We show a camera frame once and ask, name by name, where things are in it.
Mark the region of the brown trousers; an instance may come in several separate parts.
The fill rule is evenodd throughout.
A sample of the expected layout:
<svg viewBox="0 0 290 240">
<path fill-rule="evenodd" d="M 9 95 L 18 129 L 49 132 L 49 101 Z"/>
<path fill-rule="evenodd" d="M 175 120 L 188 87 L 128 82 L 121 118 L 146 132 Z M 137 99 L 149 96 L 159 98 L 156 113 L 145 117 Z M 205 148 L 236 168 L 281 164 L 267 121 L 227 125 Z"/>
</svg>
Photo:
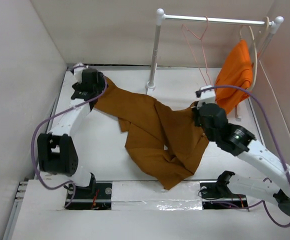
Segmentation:
<svg viewBox="0 0 290 240">
<path fill-rule="evenodd" d="M 170 190 L 193 176 L 209 140 L 196 127 L 192 108 L 172 110 L 152 96 L 133 93 L 115 85 L 108 88 L 95 107 L 118 119 L 127 133 L 125 149 L 142 172 Z"/>
</svg>

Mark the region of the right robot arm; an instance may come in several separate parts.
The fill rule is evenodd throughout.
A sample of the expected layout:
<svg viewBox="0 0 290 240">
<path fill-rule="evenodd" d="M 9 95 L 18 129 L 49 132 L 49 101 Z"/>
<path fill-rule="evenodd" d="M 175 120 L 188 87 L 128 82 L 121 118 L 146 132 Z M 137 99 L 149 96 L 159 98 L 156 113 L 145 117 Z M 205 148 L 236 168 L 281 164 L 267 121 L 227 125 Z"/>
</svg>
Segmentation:
<svg viewBox="0 0 290 240">
<path fill-rule="evenodd" d="M 268 182 L 252 180 L 226 170 L 217 178 L 217 193 L 222 197 L 251 196 L 278 206 L 290 216 L 290 165 L 283 165 L 246 128 L 229 123 L 225 110 L 217 104 L 196 102 L 192 112 L 195 126 L 203 129 L 209 141 L 269 178 Z"/>
</svg>

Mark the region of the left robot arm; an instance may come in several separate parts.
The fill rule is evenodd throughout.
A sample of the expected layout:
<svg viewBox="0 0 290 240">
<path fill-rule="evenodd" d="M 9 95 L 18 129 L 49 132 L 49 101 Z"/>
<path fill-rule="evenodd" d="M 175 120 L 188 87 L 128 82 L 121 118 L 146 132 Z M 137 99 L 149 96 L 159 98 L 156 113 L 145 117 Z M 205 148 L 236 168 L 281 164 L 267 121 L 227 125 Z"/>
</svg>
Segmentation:
<svg viewBox="0 0 290 240">
<path fill-rule="evenodd" d="M 104 74 L 94 68 L 80 69 L 73 75 L 69 110 L 61 114 L 59 122 L 48 133 L 37 138 L 39 169 L 52 175 L 63 175 L 76 186 L 85 198 L 96 194 L 95 176 L 83 168 L 73 137 L 84 118 L 108 87 Z"/>
</svg>

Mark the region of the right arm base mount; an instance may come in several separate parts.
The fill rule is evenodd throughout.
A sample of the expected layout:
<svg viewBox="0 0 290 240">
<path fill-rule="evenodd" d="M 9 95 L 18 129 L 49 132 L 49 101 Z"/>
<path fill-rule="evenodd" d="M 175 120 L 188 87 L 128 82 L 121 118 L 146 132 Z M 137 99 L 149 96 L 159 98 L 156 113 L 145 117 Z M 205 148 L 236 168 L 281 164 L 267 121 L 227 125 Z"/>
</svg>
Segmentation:
<svg viewBox="0 0 290 240">
<path fill-rule="evenodd" d="M 215 181 L 200 181 L 199 185 L 197 195 L 201 198 L 203 210 L 243 209 L 249 206 L 245 195 L 221 193 Z"/>
</svg>

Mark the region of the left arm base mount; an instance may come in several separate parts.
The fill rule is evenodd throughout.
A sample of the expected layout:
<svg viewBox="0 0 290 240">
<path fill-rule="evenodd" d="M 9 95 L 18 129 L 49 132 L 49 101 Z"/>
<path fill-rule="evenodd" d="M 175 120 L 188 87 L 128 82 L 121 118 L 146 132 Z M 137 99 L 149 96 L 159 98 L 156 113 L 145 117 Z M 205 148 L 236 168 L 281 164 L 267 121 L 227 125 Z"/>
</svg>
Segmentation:
<svg viewBox="0 0 290 240">
<path fill-rule="evenodd" d="M 96 182 L 92 191 L 83 187 L 76 187 L 73 196 L 73 186 L 70 184 L 66 193 L 66 210 L 111 210 L 112 209 L 112 182 Z"/>
</svg>

